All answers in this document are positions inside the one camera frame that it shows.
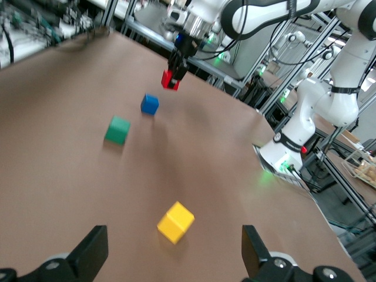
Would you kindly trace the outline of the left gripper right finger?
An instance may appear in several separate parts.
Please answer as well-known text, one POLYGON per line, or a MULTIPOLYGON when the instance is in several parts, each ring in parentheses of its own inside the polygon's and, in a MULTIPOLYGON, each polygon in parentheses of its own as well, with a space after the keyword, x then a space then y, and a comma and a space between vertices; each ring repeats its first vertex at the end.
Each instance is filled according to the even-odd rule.
POLYGON ((241 256, 247 271, 244 281, 313 281, 287 259, 271 256, 253 225, 242 226, 241 256))

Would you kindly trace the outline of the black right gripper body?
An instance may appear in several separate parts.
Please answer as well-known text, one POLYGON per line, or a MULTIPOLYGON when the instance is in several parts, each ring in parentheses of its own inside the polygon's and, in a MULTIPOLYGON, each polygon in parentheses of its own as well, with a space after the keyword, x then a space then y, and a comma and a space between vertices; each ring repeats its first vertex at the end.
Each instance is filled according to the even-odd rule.
POLYGON ((178 64, 194 56, 197 52, 196 38, 185 32, 179 32, 174 42, 174 49, 171 55, 171 63, 178 64))

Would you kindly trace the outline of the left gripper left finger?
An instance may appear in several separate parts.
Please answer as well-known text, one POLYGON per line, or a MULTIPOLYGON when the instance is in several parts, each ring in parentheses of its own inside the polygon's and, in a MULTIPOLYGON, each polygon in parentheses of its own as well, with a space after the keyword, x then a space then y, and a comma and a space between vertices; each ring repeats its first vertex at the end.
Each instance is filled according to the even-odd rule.
POLYGON ((66 258, 55 258, 18 281, 93 281, 109 254, 108 229, 95 226, 66 258))

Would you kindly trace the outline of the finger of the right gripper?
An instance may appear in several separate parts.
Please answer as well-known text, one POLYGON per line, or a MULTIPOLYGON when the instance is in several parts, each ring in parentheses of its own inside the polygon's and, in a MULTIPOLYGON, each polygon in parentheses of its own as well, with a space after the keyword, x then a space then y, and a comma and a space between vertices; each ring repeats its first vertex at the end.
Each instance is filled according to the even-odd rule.
POLYGON ((179 63, 174 71, 173 71, 173 76, 172 76, 172 85, 174 88, 178 87, 178 84, 180 81, 183 79, 185 76, 187 70, 188 70, 188 64, 186 62, 181 62, 179 63))
POLYGON ((172 75, 172 79, 179 78, 180 53, 172 52, 168 59, 168 71, 172 75))

